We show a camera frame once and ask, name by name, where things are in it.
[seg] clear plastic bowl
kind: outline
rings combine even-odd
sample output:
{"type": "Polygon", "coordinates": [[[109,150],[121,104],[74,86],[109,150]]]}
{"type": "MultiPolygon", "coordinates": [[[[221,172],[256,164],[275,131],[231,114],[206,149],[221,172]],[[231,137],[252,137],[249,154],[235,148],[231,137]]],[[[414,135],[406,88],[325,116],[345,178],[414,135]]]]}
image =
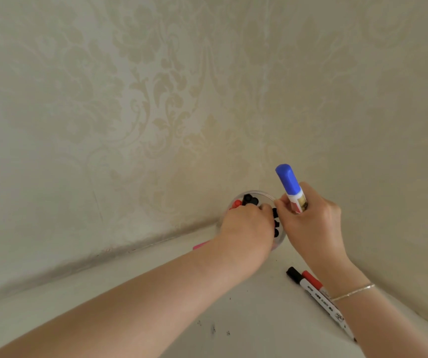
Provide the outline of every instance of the clear plastic bowl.
{"type": "MultiPolygon", "coordinates": [[[[232,207],[232,204],[234,203],[234,201],[237,200],[237,199],[239,199],[239,200],[242,201],[244,195],[247,195],[247,194],[250,194],[250,195],[252,195],[252,197],[255,197],[255,198],[257,198],[259,200],[259,203],[257,204],[258,206],[260,206],[263,203],[268,203],[268,204],[270,204],[272,206],[273,209],[275,208],[275,205],[274,205],[275,198],[273,198],[271,195],[269,195],[266,192],[256,191],[256,190],[242,192],[241,194],[237,195],[230,202],[229,206],[227,206],[225,212],[221,216],[221,219],[217,223],[217,228],[218,229],[221,228],[222,221],[224,220],[224,216],[227,213],[227,211],[229,211],[229,209],[232,207]]],[[[280,223],[279,218],[277,217],[275,219],[275,221],[277,221],[279,223],[279,227],[277,227],[278,236],[274,238],[274,243],[272,245],[272,250],[275,250],[282,243],[282,241],[285,239],[285,231],[284,231],[284,228],[283,228],[282,224],[280,223]]]]}

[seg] blue marker cap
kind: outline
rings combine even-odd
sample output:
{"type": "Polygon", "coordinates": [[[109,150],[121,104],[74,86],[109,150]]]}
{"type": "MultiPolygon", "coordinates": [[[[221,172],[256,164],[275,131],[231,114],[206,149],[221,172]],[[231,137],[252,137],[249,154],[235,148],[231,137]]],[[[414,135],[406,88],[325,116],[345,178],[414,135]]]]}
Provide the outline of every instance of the blue marker cap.
{"type": "Polygon", "coordinates": [[[294,171],[292,171],[292,168],[289,165],[278,165],[275,172],[277,172],[280,181],[285,188],[285,192],[287,192],[288,195],[294,196],[302,190],[295,178],[294,171]]]}

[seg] silver bracelet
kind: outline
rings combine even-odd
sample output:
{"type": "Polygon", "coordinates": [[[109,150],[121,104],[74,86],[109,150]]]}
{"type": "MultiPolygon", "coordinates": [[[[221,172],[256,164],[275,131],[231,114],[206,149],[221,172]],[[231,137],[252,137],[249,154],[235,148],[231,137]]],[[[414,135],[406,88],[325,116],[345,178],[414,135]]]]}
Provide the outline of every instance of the silver bracelet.
{"type": "Polygon", "coordinates": [[[353,290],[352,292],[345,294],[345,295],[342,295],[342,296],[339,296],[338,298],[332,299],[331,301],[335,302],[335,301],[343,299],[343,298],[348,298],[349,296],[351,296],[353,294],[359,293],[359,292],[366,290],[366,289],[373,288],[374,286],[375,286],[375,284],[368,284],[367,286],[364,286],[363,288],[353,290]]]}

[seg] left hand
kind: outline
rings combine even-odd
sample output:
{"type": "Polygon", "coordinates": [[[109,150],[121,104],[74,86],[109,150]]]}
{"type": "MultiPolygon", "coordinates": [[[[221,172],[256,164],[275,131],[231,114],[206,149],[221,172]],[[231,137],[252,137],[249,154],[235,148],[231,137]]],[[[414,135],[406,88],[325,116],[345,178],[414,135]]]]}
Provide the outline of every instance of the left hand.
{"type": "Polygon", "coordinates": [[[224,254],[247,278],[260,268],[274,243],[274,215],[269,204],[253,204],[227,211],[221,232],[214,238],[224,254]]]}

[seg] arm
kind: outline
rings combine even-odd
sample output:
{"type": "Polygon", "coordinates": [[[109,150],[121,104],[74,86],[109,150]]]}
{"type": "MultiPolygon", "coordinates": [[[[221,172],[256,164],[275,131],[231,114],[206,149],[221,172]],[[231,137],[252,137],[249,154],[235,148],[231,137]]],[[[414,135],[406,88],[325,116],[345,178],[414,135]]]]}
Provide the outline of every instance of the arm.
{"type": "MultiPolygon", "coordinates": [[[[370,283],[349,260],[340,208],[301,183],[308,209],[294,214],[286,195],[276,201],[288,238],[333,298],[370,283]]],[[[376,289],[335,302],[368,358],[428,358],[428,340],[376,289]]]]}
{"type": "Polygon", "coordinates": [[[274,238],[272,208],[241,206],[211,242],[0,349],[0,358],[158,357],[209,305],[253,274],[274,238]]]}

